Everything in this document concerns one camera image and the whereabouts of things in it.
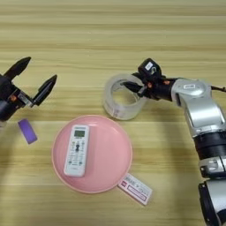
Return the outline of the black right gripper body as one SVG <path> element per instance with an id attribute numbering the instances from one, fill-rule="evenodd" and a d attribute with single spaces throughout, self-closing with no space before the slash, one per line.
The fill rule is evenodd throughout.
<path id="1" fill-rule="evenodd" d="M 176 79 L 156 78 L 147 82 L 145 96 L 156 101 L 166 100 L 171 102 L 171 89 Z"/>

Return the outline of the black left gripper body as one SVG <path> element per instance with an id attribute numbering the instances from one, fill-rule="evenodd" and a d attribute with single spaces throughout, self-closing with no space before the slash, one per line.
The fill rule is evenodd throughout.
<path id="1" fill-rule="evenodd" d="M 10 78 L 0 74 L 0 121 L 6 122 L 25 106 L 32 107 L 32 99 L 16 87 Z"/>

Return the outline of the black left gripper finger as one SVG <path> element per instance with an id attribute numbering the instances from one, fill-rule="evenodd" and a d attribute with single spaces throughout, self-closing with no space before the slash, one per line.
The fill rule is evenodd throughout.
<path id="1" fill-rule="evenodd" d="M 33 98 L 33 105 L 40 106 L 42 102 L 49 96 L 56 82 L 57 75 L 47 79 L 38 89 L 37 95 Z"/>
<path id="2" fill-rule="evenodd" d="M 13 80 L 16 76 L 19 76 L 20 73 L 22 73 L 26 69 L 30 60 L 30 56 L 21 58 L 4 74 L 4 76 L 10 80 Z"/>

